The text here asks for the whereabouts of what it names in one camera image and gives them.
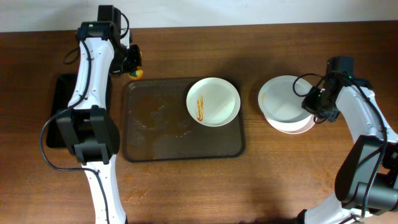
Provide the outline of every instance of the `black tray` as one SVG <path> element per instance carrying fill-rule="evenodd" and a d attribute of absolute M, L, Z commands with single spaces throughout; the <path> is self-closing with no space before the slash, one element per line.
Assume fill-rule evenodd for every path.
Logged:
<path fill-rule="evenodd" d="M 197 81 L 143 80 L 127 87 L 123 134 L 127 160 L 209 159 L 242 154 L 246 147 L 242 111 L 230 123 L 216 128 L 199 124 L 189 115 L 185 99 Z"/>

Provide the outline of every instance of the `table surface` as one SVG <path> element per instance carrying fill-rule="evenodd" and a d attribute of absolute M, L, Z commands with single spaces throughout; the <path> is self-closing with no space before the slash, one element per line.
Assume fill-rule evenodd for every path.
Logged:
<path fill-rule="evenodd" d="M 333 193 L 335 175 L 353 146 L 344 117 L 299 135 L 273 129 L 257 105 L 260 87 L 280 75 L 324 74 L 337 55 L 355 59 L 398 130 L 398 22 L 277 24 L 133 29 L 145 79 L 221 77 L 241 87 L 246 152 L 235 159 L 132 164 L 116 173 L 130 223 L 239 223 L 292 218 Z M 0 223 L 93 223 L 82 173 L 49 168 L 39 132 L 50 116 L 57 77 L 76 47 L 73 31 L 0 34 Z M 127 75 L 113 79 L 111 117 L 123 132 Z M 78 166 L 67 150 L 47 149 L 59 166 Z M 366 223 L 396 223 L 395 213 Z"/>

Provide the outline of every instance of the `stacked plate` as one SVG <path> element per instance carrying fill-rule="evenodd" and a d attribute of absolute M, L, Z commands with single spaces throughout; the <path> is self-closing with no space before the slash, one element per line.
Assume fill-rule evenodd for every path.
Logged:
<path fill-rule="evenodd" d="M 290 75 L 273 78 L 262 86 L 258 96 L 260 109 L 268 123 L 288 134 L 306 132 L 315 124 L 313 115 L 301 107 L 304 98 L 293 92 L 296 78 Z M 296 92 L 300 95 L 308 93 L 311 87 L 304 79 L 295 84 Z"/>

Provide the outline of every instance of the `food residue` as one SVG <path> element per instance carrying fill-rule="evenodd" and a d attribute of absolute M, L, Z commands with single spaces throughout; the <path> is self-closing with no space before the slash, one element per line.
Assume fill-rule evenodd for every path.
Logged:
<path fill-rule="evenodd" d="M 198 113 L 197 113 L 197 118 L 199 121 L 203 121 L 203 96 L 200 95 L 199 100 L 197 101 L 198 103 Z"/>

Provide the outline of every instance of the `baking tray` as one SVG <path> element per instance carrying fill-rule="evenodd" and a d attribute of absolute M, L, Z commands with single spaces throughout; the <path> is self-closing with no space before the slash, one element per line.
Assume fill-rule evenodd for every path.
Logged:
<path fill-rule="evenodd" d="M 124 97 L 123 131 L 123 156 L 127 160 L 210 159 L 243 153 L 242 111 L 230 123 L 215 128 L 189 115 L 185 100 L 197 81 L 199 78 L 179 78 L 129 84 Z"/>

